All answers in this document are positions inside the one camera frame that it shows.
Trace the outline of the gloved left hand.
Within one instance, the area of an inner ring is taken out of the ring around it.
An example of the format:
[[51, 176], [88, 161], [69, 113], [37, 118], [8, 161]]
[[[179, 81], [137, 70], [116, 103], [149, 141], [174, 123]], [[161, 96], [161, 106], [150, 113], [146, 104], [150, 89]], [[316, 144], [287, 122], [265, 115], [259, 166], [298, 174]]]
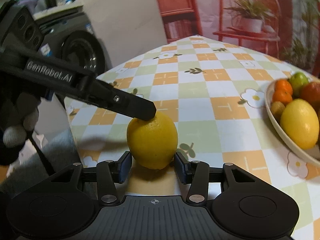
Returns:
[[19, 152], [39, 119], [41, 99], [22, 91], [12, 82], [1, 81], [1, 165], [8, 166]]

